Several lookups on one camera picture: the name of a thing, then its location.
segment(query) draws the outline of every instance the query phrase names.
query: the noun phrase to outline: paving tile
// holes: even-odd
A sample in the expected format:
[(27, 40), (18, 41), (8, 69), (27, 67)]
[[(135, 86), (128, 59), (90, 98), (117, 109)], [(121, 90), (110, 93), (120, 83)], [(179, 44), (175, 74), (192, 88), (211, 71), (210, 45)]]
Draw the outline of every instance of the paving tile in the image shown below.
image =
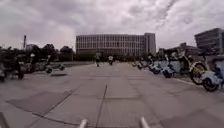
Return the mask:
[(78, 127), (47, 120), (47, 119), (40, 119), (35, 124), (33, 124), (30, 128), (78, 128)]
[(45, 115), (68, 95), (69, 93), (43, 92), (26, 99), (9, 100), (8, 103), (38, 115)]
[(143, 98), (159, 120), (183, 116), (195, 111), (195, 109), (186, 106), (171, 94), (161, 94)]
[(201, 92), (197, 90), (188, 90), (175, 94), (175, 97), (182, 101), (186, 106), (194, 109), (204, 109), (209, 106), (218, 103), (219, 100), (208, 92)]
[(95, 98), (103, 98), (106, 82), (108, 80), (106, 78), (101, 80), (88, 80), (84, 82), (74, 93), (73, 95), (80, 96), (89, 96)]
[(39, 119), (30, 112), (25, 112), (12, 105), (1, 110), (10, 128), (27, 128)]
[(158, 120), (140, 100), (105, 100), (98, 127), (139, 127), (141, 117), (158, 127)]
[(224, 122), (224, 103), (214, 104), (212, 107), (205, 109), (205, 111), (212, 116)]
[(47, 114), (46, 117), (72, 124), (78, 124), (80, 120), (87, 119), (89, 126), (95, 126), (101, 101), (97, 98), (72, 95)]
[(162, 125), (164, 128), (223, 128), (224, 123), (204, 111), (198, 111), (162, 121)]
[(106, 98), (138, 98), (136, 90), (123, 78), (111, 78), (107, 86)]

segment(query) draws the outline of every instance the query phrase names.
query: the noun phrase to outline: pavement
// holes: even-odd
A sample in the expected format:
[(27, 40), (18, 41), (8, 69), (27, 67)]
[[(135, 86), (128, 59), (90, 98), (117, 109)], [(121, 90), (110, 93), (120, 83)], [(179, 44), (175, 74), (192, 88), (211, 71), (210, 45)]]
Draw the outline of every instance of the pavement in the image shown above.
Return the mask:
[(53, 74), (1, 83), (0, 111), (10, 128), (76, 128), (83, 119), (89, 128), (138, 128), (141, 117), (151, 128), (224, 127), (222, 91), (209, 93), (127, 63)]

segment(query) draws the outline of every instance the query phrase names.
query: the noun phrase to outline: bicycle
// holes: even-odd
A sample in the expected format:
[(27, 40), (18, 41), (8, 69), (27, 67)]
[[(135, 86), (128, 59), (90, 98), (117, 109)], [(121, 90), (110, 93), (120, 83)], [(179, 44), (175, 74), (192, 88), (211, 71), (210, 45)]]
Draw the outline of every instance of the bicycle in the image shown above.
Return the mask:
[(201, 61), (196, 62), (190, 61), (191, 57), (189, 56), (187, 57), (185, 55), (185, 52), (182, 52), (181, 58), (187, 61), (191, 81), (196, 85), (202, 85), (203, 84), (203, 81), (201, 79), (202, 74), (210, 70), (205, 55), (203, 55), (204, 63)]

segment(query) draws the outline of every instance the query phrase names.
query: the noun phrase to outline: sky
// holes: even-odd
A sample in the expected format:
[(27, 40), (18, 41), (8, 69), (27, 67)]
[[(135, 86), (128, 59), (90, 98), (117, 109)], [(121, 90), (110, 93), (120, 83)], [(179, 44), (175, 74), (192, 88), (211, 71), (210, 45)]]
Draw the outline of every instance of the sky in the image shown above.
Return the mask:
[(0, 0), (0, 45), (75, 47), (80, 34), (156, 33), (158, 48), (224, 28), (224, 0)]

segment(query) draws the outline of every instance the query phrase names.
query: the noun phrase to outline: tire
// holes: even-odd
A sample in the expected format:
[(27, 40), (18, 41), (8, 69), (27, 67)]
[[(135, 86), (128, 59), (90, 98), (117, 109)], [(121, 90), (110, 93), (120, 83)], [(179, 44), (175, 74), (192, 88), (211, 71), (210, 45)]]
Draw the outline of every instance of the tire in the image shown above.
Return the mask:
[(171, 78), (173, 74), (169, 73), (168, 71), (163, 71), (163, 75), (165, 78)]
[(63, 70), (65, 70), (65, 67), (64, 66), (60, 66), (59, 70), (63, 71)]
[[(203, 70), (204, 71), (206, 71), (207, 70), (207, 68), (205, 67), (205, 65), (204, 64), (202, 64), (202, 63), (197, 63), (196, 65), (195, 65), (195, 67), (200, 67), (200, 68), (203, 68)], [(195, 74), (195, 67), (193, 68), (193, 70), (189, 73), (189, 75), (190, 75), (190, 79), (191, 79), (191, 81), (194, 83), (194, 84), (196, 84), (196, 85), (202, 85), (203, 84), (203, 81), (200, 79), (200, 77), (201, 77), (201, 75), (202, 74)]]
[(153, 73), (154, 73), (155, 75), (158, 75), (158, 74), (160, 73), (160, 70), (153, 70)]
[(22, 80), (24, 78), (24, 74), (23, 73), (18, 73), (18, 79)]
[(203, 80), (203, 87), (208, 92), (214, 92), (218, 89), (219, 85), (212, 84), (211, 79), (206, 78)]
[(47, 68), (47, 69), (46, 69), (46, 73), (47, 73), (47, 74), (52, 73), (52, 69), (51, 69), (51, 68)]
[(141, 66), (138, 65), (137, 67), (138, 67), (139, 70), (142, 70), (142, 67)]
[(5, 82), (5, 77), (4, 76), (0, 76), (0, 82)]

